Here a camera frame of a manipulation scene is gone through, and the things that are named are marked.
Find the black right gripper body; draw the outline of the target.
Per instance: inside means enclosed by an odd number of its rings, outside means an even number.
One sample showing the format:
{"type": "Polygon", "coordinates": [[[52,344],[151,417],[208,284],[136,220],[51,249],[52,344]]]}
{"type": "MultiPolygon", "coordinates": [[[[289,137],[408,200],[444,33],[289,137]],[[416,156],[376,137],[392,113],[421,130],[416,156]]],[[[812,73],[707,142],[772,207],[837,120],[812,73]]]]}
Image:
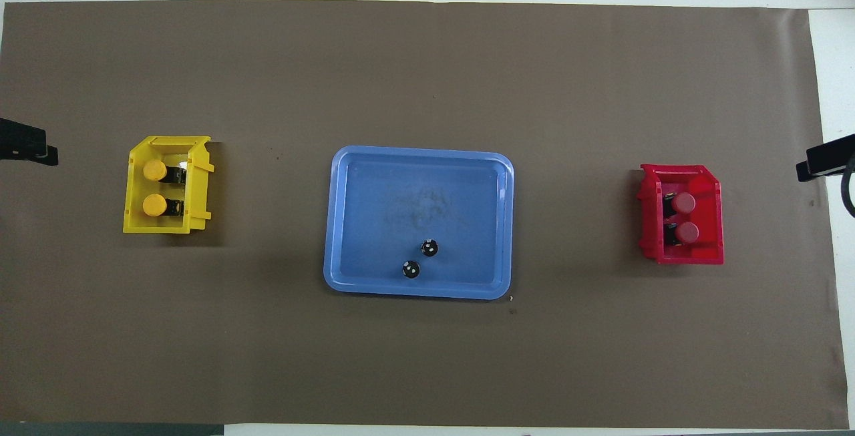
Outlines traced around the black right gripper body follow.
{"type": "Polygon", "coordinates": [[[808,149],[807,178],[842,174],[854,153],[854,138],[851,134],[808,149]]]}

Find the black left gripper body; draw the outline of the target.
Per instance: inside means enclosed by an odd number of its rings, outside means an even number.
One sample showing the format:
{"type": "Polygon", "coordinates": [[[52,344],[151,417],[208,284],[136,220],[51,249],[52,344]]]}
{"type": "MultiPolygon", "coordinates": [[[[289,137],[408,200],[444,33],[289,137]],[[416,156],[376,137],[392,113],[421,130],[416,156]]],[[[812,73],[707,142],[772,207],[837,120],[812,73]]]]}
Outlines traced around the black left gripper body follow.
{"type": "Polygon", "coordinates": [[[1,159],[40,160],[47,157],[46,131],[1,119],[1,159]]]}

